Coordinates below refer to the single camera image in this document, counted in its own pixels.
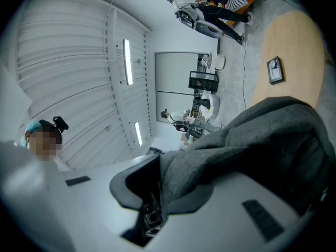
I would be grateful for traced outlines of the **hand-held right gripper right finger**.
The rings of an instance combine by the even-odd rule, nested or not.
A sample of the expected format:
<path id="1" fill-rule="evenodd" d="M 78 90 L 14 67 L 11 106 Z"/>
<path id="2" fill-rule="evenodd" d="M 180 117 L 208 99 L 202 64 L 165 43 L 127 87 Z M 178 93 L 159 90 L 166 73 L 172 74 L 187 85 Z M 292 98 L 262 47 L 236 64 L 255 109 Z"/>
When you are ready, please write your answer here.
<path id="1" fill-rule="evenodd" d="M 191 214 L 170 215 L 155 251 L 285 251 L 310 222 L 251 178 L 233 173 L 214 181 L 210 199 Z"/>

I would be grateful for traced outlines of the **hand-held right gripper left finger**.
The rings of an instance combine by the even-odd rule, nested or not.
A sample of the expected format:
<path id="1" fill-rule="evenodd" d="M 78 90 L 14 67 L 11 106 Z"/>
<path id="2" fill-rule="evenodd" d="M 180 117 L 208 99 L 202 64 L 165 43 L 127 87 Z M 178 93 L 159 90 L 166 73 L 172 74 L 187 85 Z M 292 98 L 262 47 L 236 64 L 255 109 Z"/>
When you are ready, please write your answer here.
<path id="1" fill-rule="evenodd" d="M 156 155 L 61 172 L 11 142 L 1 145 L 1 202 L 41 251 L 145 251 L 143 200 L 127 177 L 154 169 Z"/>

